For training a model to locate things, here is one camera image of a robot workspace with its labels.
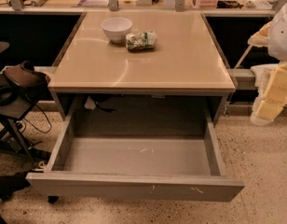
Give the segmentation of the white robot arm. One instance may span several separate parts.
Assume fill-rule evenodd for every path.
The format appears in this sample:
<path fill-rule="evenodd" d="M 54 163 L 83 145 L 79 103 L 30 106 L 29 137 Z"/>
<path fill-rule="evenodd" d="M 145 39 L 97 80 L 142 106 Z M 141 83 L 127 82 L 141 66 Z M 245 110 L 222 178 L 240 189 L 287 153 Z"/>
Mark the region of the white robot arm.
<path fill-rule="evenodd" d="M 264 126 L 273 122 L 287 105 L 287 2 L 272 21 L 249 38 L 248 43 L 267 47 L 268 54 L 280 61 L 251 68 L 258 96 L 253 102 L 250 120 Z"/>

